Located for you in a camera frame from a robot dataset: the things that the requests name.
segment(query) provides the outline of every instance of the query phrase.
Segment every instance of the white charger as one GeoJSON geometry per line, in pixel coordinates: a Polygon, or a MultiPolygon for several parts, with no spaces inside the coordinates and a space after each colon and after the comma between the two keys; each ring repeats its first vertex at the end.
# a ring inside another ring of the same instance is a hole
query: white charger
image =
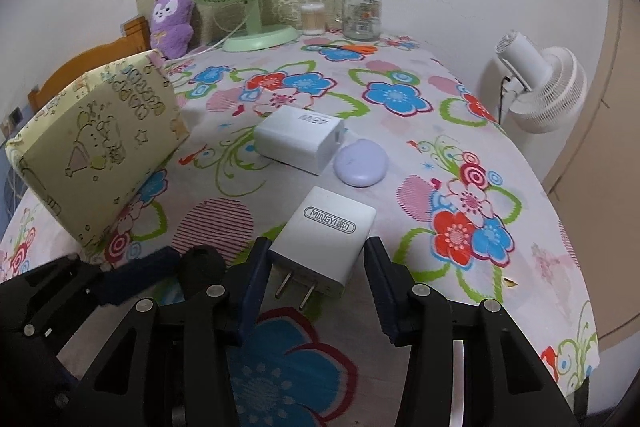
{"type": "Polygon", "coordinates": [[[344,135],[344,120],[283,105],[254,130],[258,154],[311,174],[320,174],[344,135]]]}
{"type": "Polygon", "coordinates": [[[371,206],[312,188],[270,248],[288,272],[276,297],[292,279],[309,287],[300,310],[314,291],[340,296],[375,217],[371,206]]]}

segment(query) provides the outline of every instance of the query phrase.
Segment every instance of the purple plush toy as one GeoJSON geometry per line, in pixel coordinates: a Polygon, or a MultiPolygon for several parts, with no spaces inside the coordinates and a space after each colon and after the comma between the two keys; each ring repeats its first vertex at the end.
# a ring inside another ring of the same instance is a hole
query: purple plush toy
{"type": "Polygon", "coordinates": [[[156,0],[151,22],[151,47],[167,58],[180,58],[193,37],[192,0],[156,0]]]}

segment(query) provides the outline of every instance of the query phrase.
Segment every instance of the table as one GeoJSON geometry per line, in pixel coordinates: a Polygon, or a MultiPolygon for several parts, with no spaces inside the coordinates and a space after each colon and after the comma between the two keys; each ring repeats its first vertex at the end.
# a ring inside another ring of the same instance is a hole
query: table
{"type": "MultiPolygon", "coordinates": [[[[260,52],[212,50],[164,73],[191,136],[88,261],[119,266],[167,244],[206,243],[239,263],[318,185],[375,207],[371,234],[417,282],[456,301],[502,302],[565,395],[597,366],[589,296],[558,216],[494,117],[422,44],[328,33],[260,52]],[[344,118],[345,144],[382,145],[385,179],[353,188],[331,166],[314,176],[259,156],[254,128],[284,104],[344,118]]],[[[29,191],[0,243],[0,280],[73,251],[82,255],[29,191]]],[[[273,270],[254,332],[229,351],[242,425],[393,425],[408,350],[383,335],[362,260],[340,299],[314,293],[302,314],[307,288],[293,283],[274,299],[283,277],[273,270]]],[[[151,294],[182,299],[176,280],[151,294]]]]}

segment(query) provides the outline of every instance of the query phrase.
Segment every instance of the yellow box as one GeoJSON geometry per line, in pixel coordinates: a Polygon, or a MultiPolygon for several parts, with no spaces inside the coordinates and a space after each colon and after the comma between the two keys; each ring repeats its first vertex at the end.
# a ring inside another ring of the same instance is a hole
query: yellow box
{"type": "Polygon", "coordinates": [[[149,51],[85,73],[6,144],[18,174],[88,251],[189,136],[156,64],[149,51]]]}

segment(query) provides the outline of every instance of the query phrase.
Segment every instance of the wooden headboard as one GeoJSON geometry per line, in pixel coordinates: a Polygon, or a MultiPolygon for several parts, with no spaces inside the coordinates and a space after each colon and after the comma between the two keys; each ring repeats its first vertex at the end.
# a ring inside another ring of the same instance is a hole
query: wooden headboard
{"type": "Polygon", "coordinates": [[[78,76],[119,58],[129,57],[150,49],[149,26],[144,17],[137,17],[122,25],[124,37],[85,51],[72,58],[49,77],[49,80],[29,94],[29,105],[34,114],[43,108],[78,76]]]}

